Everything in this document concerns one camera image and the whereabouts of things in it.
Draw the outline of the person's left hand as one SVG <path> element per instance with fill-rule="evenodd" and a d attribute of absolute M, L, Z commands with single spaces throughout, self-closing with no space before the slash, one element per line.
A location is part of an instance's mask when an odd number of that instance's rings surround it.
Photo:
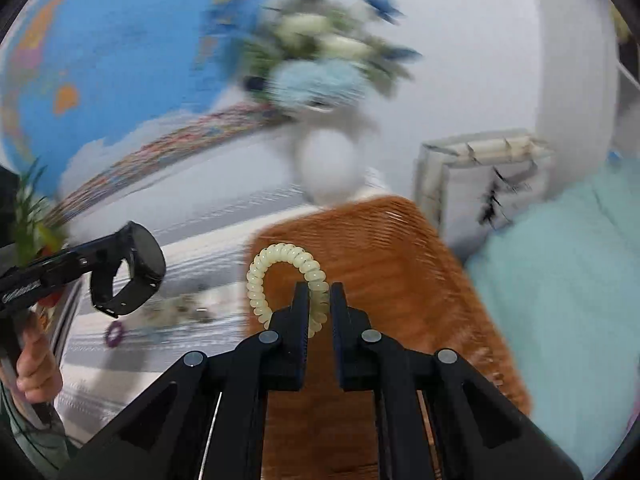
<path fill-rule="evenodd" d="M 16 364 L 17 390 L 30 404 L 51 403 L 63 379 L 38 318 L 29 313 L 22 333 L 23 350 Z"/>

